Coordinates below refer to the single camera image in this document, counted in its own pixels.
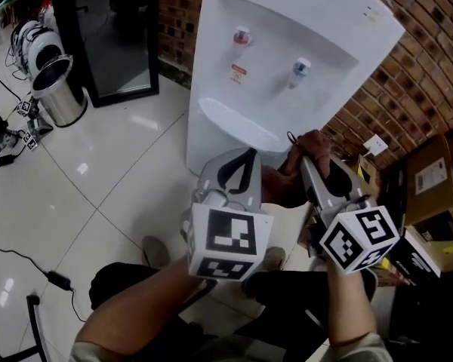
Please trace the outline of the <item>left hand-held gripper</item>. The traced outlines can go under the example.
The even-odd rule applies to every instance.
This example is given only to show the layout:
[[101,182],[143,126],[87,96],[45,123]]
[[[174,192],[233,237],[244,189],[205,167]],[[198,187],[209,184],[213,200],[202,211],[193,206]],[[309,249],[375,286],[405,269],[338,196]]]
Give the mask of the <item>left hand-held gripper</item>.
[[[261,204],[261,159],[253,148],[233,149],[204,166],[199,183],[229,195],[229,202],[256,211]],[[220,206],[213,192],[208,203],[193,203],[187,225],[189,274],[198,278],[243,281],[267,251],[274,217]]]

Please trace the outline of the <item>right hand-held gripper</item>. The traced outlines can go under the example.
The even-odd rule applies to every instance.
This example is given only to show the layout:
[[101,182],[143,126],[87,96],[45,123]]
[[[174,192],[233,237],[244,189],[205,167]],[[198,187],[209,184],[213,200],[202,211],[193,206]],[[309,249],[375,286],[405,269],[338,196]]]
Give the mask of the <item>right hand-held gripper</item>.
[[382,259],[399,241],[399,232],[386,207],[364,195],[351,168],[334,155],[329,168],[324,180],[306,156],[300,172],[307,199],[316,207],[325,229],[319,245],[344,274],[349,274]]

